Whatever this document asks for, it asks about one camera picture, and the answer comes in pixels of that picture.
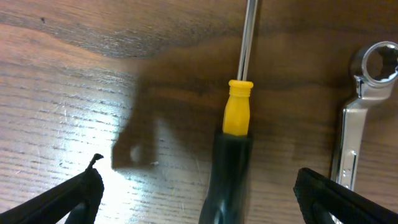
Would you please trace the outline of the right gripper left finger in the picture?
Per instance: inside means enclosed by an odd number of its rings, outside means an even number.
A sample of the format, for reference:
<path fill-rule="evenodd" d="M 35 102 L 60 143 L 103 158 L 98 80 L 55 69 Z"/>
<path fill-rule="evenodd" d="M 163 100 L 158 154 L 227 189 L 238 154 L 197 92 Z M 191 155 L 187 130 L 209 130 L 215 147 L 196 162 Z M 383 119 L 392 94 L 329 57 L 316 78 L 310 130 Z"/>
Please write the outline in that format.
<path fill-rule="evenodd" d="M 53 224 L 66 217 L 66 223 L 94 223 L 104 192 L 99 172 L 93 167 L 102 159 L 95 154 L 82 173 L 1 214 L 1 223 Z"/>

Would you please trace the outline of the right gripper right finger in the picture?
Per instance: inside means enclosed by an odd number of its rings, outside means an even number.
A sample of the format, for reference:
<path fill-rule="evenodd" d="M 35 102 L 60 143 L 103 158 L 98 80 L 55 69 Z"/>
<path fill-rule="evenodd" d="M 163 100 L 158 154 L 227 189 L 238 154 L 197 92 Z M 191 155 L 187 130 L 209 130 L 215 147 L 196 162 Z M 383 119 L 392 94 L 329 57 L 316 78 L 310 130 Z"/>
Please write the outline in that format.
<path fill-rule="evenodd" d="M 294 186 L 306 224 L 333 223 L 333 217 L 344 224 L 394 224 L 397 213 L 309 168 L 298 171 Z"/>

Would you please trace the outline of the slim black yellow screwdriver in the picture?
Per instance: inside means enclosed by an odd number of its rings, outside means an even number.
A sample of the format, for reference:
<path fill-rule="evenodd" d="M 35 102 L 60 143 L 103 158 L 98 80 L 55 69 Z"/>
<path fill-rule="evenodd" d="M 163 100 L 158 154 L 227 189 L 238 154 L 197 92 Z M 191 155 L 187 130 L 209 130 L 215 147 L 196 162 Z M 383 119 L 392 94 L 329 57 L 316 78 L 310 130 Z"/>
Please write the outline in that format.
<path fill-rule="evenodd" d="M 214 136 L 209 186 L 199 224 L 242 223 L 252 137 L 249 134 L 249 97 L 254 86 L 247 80 L 257 0 L 248 0 L 238 72 L 230 80 L 223 126 Z"/>

